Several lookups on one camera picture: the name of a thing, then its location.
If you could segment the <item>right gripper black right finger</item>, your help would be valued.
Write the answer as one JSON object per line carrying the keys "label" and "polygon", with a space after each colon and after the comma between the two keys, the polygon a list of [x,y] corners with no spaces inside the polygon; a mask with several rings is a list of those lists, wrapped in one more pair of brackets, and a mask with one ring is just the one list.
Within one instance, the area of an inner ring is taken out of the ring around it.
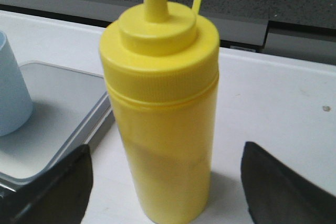
{"label": "right gripper black right finger", "polygon": [[335,196],[254,142],[245,143],[240,176],[254,223],[335,223]]}

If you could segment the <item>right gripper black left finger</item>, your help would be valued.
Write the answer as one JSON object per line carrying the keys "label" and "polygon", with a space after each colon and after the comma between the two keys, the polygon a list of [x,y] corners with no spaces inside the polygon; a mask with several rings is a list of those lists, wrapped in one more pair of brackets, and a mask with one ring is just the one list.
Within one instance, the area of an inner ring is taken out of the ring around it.
{"label": "right gripper black left finger", "polygon": [[1,199],[1,223],[81,223],[93,187],[90,147],[81,145]]}

